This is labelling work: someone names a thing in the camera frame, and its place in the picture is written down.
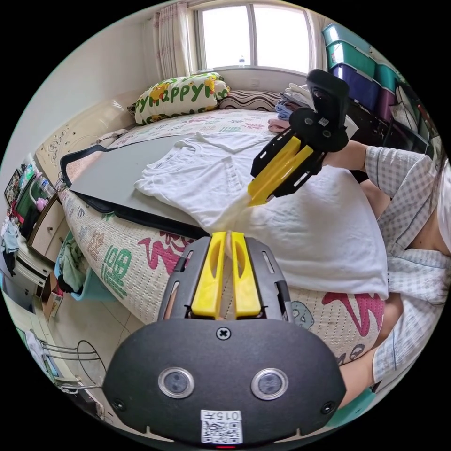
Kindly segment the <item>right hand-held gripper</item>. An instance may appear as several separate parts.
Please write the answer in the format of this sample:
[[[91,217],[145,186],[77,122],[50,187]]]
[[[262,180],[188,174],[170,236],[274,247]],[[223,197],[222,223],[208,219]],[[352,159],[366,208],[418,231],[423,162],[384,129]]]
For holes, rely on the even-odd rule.
[[[311,108],[291,114],[289,127],[276,135],[254,158],[248,186],[249,206],[294,194],[322,169],[325,154],[348,143],[346,126]]]

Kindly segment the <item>person's right hand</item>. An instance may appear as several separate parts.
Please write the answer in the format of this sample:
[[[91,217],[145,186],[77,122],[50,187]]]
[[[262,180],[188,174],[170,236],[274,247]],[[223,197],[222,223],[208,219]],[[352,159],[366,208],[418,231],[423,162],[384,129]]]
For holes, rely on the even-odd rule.
[[[322,166],[330,166],[335,168],[346,168],[345,163],[343,162],[343,153],[339,152],[330,152],[325,154],[324,160],[322,162]]]

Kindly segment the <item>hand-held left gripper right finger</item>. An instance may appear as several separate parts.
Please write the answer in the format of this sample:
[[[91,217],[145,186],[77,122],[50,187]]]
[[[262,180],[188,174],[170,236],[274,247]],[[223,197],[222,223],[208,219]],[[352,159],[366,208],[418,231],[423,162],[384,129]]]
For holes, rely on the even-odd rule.
[[[236,319],[256,317],[261,303],[244,234],[231,233],[233,300]]]

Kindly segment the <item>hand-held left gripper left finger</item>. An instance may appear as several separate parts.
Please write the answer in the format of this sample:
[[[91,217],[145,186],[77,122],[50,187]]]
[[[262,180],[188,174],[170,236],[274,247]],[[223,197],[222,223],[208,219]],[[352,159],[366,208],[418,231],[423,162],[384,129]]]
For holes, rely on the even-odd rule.
[[[207,246],[191,311],[198,317],[219,319],[226,233],[213,233]]]

